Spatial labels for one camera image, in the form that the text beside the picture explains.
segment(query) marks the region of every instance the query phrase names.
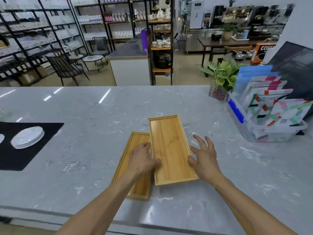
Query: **black pot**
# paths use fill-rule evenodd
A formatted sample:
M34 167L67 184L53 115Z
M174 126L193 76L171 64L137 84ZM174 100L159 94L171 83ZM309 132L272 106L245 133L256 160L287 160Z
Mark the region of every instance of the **black pot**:
M167 69L171 67L171 55L170 54L154 54L153 62L156 68Z
M222 35L221 34L212 34L211 39L213 41L219 41L221 39Z

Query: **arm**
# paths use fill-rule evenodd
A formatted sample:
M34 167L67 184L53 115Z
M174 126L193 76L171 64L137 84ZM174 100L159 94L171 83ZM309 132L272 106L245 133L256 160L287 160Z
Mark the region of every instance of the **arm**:
M139 144L129 155L127 171L77 214L70 217L56 235L105 234L135 182L161 163L160 159L151 158L148 153L150 147L150 143Z
M207 136L205 139L208 146L199 136L194 135L194 138L199 142L200 149L190 146L191 151L197 156L197 161L188 156L189 164L200 178L217 190L248 235L297 235L222 174L216 160L214 145Z

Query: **clear plastic bin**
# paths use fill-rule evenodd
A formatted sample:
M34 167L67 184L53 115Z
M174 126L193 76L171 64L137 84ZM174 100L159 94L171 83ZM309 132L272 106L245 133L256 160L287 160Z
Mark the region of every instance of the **clear plastic bin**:
M261 126L254 124L229 92L227 110L244 139L252 142L287 142L300 130L308 127L305 121L299 126Z

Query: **black chair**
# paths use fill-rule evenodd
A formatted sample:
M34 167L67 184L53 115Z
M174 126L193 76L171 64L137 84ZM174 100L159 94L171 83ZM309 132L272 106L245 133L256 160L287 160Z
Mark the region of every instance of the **black chair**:
M101 55L105 57L110 53L106 37L93 37L92 40L94 43L92 55Z
M80 65L72 64L66 55L59 55L55 57L46 56L46 58L48 59L49 63L51 64L59 78L61 79L62 86L64 86L63 78L71 77L78 86L75 77L80 74L84 74L87 77L87 75L84 72L84 68Z

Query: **marble countertop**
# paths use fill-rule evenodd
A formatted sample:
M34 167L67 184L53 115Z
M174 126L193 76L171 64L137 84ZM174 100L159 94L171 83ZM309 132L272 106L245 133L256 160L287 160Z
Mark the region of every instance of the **marble countertop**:
M7 122L64 122L23 171L0 171L0 216L62 224L110 183L131 131L148 132L148 118L179 114L192 134L209 136L222 172L301 235L312 233L313 140L248 142L227 103L209 86L0 88ZM212 186L201 180L152 187L148 202L125 199L115 225L193 234L242 235L243 229Z
M142 50L140 35L118 47L105 57L106 60L147 59L148 56Z

